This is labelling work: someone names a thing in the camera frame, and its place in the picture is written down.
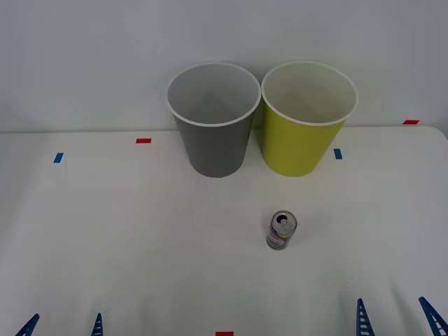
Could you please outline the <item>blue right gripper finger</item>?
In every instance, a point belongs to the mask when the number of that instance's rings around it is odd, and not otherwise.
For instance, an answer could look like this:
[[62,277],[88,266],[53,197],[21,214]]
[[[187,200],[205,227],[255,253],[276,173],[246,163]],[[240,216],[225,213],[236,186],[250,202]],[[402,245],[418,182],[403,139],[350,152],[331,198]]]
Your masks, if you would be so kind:
[[372,324],[368,318],[368,313],[361,298],[357,300],[356,311],[356,335],[357,336],[375,336]]
[[427,318],[428,324],[434,336],[447,336],[448,325],[445,320],[438,314],[429,301],[425,297],[419,298],[420,305]]

